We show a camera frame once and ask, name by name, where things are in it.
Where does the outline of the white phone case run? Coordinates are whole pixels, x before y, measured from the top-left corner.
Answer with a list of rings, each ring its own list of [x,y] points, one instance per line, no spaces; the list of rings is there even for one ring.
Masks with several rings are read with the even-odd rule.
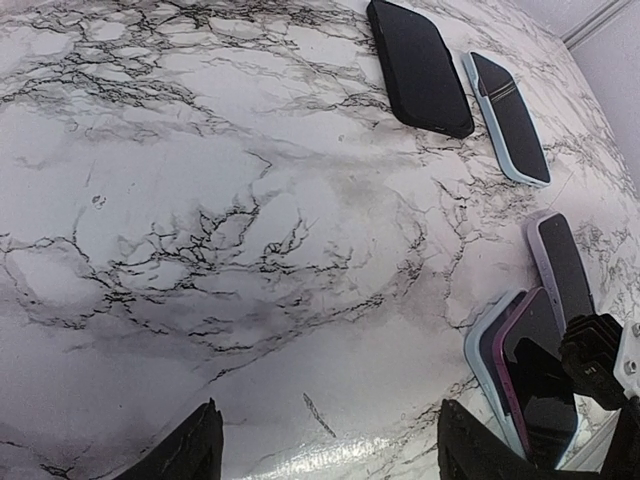
[[[551,270],[549,259],[544,250],[544,245],[542,244],[540,234],[538,232],[539,224],[543,220],[547,219],[550,216],[553,216],[556,213],[560,213],[560,212],[554,212],[544,216],[539,215],[536,219],[531,221],[526,227],[526,237],[527,237],[530,251],[536,263],[542,285],[546,289],[549,295],[553,312],[556,318],[556,323],[560,331],[564,332],[566,330],[566,325],[568,322],[564,319],[562,305],[559,300],[558,291],[556,289],[555,280],[553,277],[553,272]]]

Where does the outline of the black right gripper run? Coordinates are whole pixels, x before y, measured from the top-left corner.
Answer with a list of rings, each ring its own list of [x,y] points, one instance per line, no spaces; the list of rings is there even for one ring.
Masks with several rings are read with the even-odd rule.
[[[567,323],[559,348],[575,393],[619,413],[601,479],[639,477],[639,324],[609,314]]]

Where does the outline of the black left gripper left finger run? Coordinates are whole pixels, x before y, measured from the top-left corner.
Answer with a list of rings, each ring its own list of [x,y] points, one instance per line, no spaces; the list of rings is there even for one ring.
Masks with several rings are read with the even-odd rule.
[[[116,479],[218,480],[223,448],[222,413],[215,401],[209,399]]]

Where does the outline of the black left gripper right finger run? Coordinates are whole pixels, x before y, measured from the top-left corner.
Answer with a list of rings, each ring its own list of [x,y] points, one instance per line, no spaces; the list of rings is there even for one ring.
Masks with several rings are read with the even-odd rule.
[[[543,470],[521,458],[456,400],[441,403],[439,478],[445,480],[599,479],[597,472]]]

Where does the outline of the lavender phone case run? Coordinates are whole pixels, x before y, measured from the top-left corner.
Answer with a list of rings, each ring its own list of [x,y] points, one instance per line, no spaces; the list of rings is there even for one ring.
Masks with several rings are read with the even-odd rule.
[[[492,341],[498,328],[504,323],[507,316],[513,313],[529,291],[508,292],[493,306],[485,309],[469,328],[464,341],[464,355],[467,363],[493,410],[506,444],[526,460],[528,459],[518,438],[508,401],[500,385],[493,362]]]

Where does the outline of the black phone case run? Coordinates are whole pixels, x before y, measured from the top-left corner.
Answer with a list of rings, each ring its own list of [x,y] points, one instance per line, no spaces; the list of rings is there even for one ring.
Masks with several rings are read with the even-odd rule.
[[[436,25],[388,1],[370,2],[366,13],[396,118],[458,139],[471,135],[466,95]]]

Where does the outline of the black smartphone front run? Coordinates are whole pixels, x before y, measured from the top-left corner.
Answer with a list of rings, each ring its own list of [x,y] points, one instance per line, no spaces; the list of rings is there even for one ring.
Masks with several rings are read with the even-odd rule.
[[[537,467],[556,468],[578,427],[561,332],[547,291],[530,290],[498,328],[492,357],[525,455]]]

